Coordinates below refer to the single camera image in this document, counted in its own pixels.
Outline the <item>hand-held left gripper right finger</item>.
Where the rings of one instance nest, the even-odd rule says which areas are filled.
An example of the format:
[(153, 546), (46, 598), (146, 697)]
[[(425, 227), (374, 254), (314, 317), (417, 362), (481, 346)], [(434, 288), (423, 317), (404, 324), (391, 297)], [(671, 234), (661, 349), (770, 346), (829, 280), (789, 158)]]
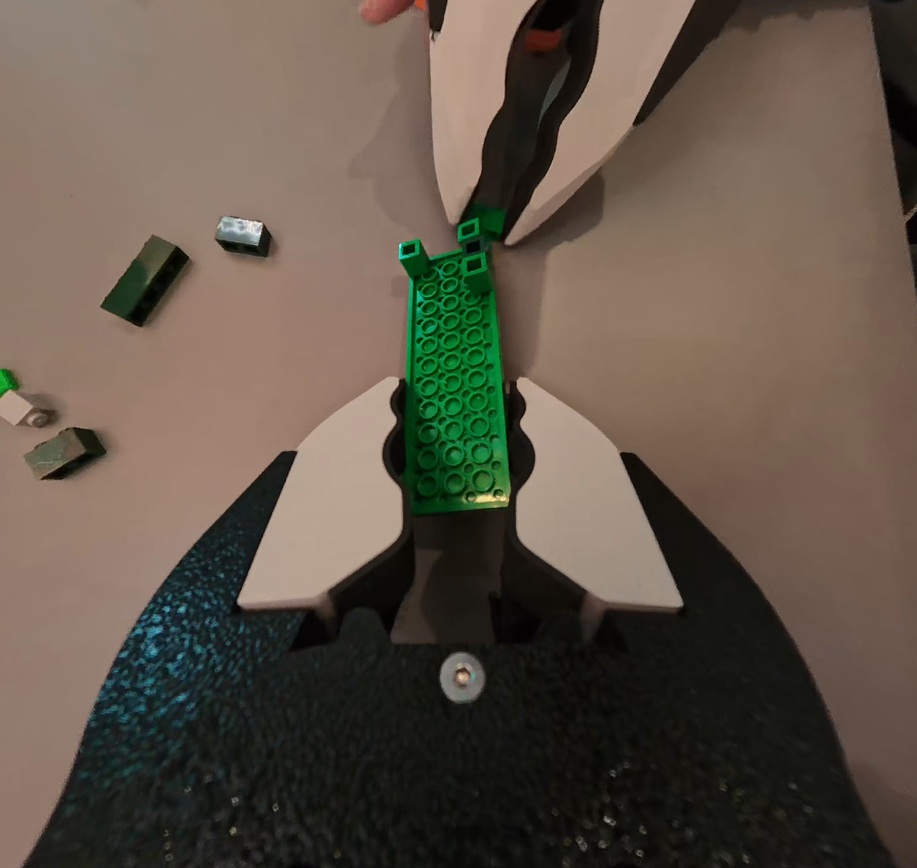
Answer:
[(613, 441), (526, 378), (510, 384), (507, 436), (502, 637), (570, 615), (590, 640), (610, 611), (681, 613), (682, 594)]

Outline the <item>light grey brick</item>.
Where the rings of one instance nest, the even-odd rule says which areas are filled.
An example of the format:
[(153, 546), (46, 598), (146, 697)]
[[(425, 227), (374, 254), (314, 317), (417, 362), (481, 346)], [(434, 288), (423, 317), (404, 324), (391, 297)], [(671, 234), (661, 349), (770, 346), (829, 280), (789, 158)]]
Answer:
[(14, 426), (43, 428), (54, 422), (56, 417), (55, 411), (40, 406), (19, 391), (4, 392), (0, 404), (1, 419)]

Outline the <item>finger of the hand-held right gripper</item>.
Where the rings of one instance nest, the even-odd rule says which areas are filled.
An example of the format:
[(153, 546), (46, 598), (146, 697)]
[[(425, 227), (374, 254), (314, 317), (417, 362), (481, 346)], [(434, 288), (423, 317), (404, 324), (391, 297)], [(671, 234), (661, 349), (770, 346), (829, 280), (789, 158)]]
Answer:
[(619, 148), (632, 129), (696, 0), (602, 0), (585, 39), (590, 74), (575, 88), (574, 69), (544, 115), (539, 139), (553, 143), (545, 172), (507, 233), (515, 245), (538, 229)]
[(547, 74), (526, 37), (549, 0), (427, 0), (433, 157), (447, 220), (507, 212), (532, 160)]

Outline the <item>long dark green brick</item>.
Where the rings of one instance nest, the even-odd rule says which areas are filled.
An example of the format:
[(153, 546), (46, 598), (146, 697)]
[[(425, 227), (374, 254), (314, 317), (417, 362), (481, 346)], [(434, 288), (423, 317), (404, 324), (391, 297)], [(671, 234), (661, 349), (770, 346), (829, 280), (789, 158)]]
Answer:
[(150, 236), (100, 308), (136, 327), (144, 327), (189, 263), (189, 255), (177, 244)]

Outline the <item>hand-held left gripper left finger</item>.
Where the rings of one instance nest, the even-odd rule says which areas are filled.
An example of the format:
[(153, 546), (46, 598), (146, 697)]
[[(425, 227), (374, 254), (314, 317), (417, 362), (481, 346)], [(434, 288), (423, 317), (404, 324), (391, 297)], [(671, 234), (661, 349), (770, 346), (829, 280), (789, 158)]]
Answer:
[(383, 379), (298, 446), (236, 603), (246, 613), (304, 610), (309, 643), (373, 610), (391, 633), (416, 577), (402, 480), (405, 382)]

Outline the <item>green studded baseplate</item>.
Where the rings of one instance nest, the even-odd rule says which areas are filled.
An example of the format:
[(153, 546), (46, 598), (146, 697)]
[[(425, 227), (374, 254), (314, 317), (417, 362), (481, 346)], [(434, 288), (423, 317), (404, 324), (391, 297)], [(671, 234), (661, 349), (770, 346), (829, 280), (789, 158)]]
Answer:
[(479, 253), (489, 258), (430, 256), (410, 279), (403, 477), (415, 517), (506, 508), (512, 493), (495, 289), (476, 296), (462, 278)]

